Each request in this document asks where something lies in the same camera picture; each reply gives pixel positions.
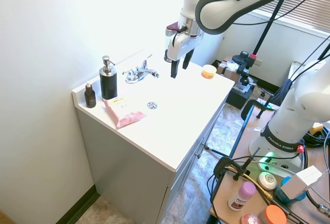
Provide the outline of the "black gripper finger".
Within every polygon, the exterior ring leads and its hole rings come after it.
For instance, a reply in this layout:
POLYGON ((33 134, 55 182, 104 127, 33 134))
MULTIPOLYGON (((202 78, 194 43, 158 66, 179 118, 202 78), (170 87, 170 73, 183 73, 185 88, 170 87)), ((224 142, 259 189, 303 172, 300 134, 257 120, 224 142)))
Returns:
POLYGON ((194 52, 194 49, 190 50, 188 53, 186 53, 185 55, 185 58, 184 58, 184 62, 183 62, 183 69, 187 69, 190 61, 191 61, 191 58, 193 56, 193 52, 194 52))
POLYGON ((176 78, 180 60, 171 61, 171 78, 176 78))

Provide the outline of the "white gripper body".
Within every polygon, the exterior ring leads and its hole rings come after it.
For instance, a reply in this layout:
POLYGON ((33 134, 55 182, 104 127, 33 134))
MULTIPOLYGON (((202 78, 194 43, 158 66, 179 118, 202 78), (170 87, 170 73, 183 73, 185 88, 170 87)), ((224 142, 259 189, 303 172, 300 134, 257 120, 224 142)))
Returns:
POLYGON ((175 34, 174 31, 166 31, 166 51, 164 55, 166 62, 171 62, 172 59, 179 61, 181 57, 195 49, 203 39, 202 31, 197 36, 189 36, 183 32, 174 38, 175 34))

